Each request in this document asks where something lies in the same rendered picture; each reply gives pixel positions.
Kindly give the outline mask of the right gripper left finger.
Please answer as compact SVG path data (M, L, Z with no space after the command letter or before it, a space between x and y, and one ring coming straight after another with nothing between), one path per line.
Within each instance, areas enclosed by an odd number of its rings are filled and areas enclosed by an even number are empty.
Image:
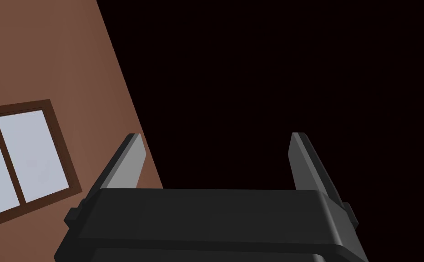
M130 133L89 190L89 200L103 188L136 188L146 158L140 133Z

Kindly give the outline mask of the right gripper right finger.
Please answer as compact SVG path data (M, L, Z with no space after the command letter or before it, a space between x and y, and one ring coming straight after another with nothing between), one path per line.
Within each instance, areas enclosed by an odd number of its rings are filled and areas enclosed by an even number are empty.
M291 134L288 158L296 190L321 191L344 209L333 181L305 133Z

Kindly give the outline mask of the brown framed window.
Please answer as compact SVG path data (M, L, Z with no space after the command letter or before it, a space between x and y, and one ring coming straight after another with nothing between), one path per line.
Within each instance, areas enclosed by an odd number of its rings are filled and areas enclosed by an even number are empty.
M51 100L0 106L0 224L81 191Z

